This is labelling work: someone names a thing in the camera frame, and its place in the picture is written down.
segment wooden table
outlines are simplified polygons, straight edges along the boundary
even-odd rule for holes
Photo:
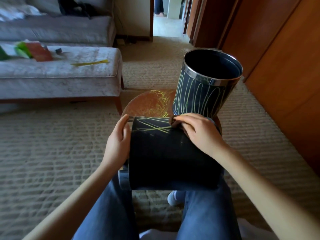
[[[145,117],[171,117],[173,116],[172,104],[176,90],[162,89],[151,90],[144,92],[125,107],[122,115],[130,116],[145,116]],[[219,127],[221,133],[221,123],[218,117],[215,117],[214,122]]]

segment ottoman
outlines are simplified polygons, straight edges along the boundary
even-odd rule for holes
[[[1,44],[9,55],[12,45]],[[61,48],[61,55],[55,50]],[[12,57],[0,61],[1,102],[20,99],[96,98],[114,97],[118,112],[122,113],[120,92],[123,89],[122,57],[117,48],[48,46],[53,61]],[[107,63],[82,66],[107,59]]]

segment foot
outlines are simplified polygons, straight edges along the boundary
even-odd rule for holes
[[[163,14],[163,12],[160,12],[159,14],[156,14],[155,16],[163,18],[165,15]]]
[[[172,191],[169,195],[168,195],[168,203],[171,206],[176,206],[179,205],[180,202],[177,201],[176,199],[176,190]]]

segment doorway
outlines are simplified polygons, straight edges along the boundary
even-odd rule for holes
[[[183,38],[186,0],[154,0],[153,36]]]

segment left hand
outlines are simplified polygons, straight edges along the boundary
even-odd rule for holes
[[[129,115],[124,115],[115,125],[106,143],[101,164],[112,166],[119,170],[129,157],[131,131],[127,124]]]

